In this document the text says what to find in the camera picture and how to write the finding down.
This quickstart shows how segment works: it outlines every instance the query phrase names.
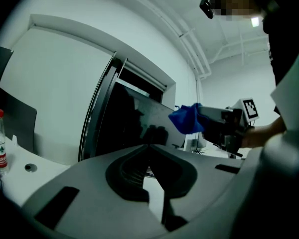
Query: blue cloth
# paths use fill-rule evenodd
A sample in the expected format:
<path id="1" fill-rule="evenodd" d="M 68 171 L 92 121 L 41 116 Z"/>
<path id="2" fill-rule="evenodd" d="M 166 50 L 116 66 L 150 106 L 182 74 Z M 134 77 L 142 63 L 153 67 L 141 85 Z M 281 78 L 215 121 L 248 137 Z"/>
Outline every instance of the blue cloth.
<path id="1" fill-rule="evenodd" d="M 182 134 L 204 132 L 209 119 L 198 113 L 198 107 L 200 106 L 202 105 L 182 106 L 179 110 L 168 115 L 168 117 Z"/>

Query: ceiling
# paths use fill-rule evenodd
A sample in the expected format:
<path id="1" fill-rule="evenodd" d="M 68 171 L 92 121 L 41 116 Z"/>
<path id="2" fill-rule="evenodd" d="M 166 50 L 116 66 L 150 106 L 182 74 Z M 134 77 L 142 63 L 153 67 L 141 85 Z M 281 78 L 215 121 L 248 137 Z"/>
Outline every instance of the ceiling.
<path id="1" fill-rule="evenodd" d="M 204 78 L 217 60 L 244 58 L 268 50 L 267 35 L 250 19 L 208 19 L 201 0 L 115 0 L 129 7 L 158 28 Z"/>

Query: white table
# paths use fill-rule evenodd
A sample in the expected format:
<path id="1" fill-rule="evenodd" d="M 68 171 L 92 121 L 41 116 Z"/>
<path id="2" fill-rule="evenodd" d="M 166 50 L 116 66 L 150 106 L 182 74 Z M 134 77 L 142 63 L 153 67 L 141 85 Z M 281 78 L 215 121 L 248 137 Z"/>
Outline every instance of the white table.
<path id="1" fill-rule="evenodd" d="M 9 172 L 1 177 L 3 193 L 19 206 L 22 206 L 37 189 L 70 167 L 15 146 L 7 137 L 5 148 Z M 36 165 L 37 171 L 27 172 L 24 167 L 29 163 Z"/>
<path id="2" fill-rule="evenodd" d="M 243 155 L 242 158 L 246 158 L 250 150 L 251 149 L 249 148 L 244 148 L 239 149 L 238 152 Z M 206 156 L 228 158 L 227 151 L 219 149 L 218 147 L 214 146 L 211 142 L 207 142 L 207 146 L 201 149 L 201 152 L 203 152 L 203 155 Z"/>

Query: hand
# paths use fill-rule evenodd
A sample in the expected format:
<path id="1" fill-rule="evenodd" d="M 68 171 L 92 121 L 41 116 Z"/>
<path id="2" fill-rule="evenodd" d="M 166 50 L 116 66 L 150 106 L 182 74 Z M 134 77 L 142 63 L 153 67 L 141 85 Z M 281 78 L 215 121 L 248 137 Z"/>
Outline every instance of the hand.
<path id="1" fill-rule="evenodd" d="M 244 135 L 242 148 L 263 147 L 274 135 L 286 131 L 286 126 L 281 117 L 268 126 L 259 126 L 249 129 Z"/>
<path id="2" fill-rule="evenodd" d="M 255 127 L 249 129 L 244 135 L 242 148 L 256 148 L 265 145 L 271 138 L 270 129 L 267 126 Z"/>

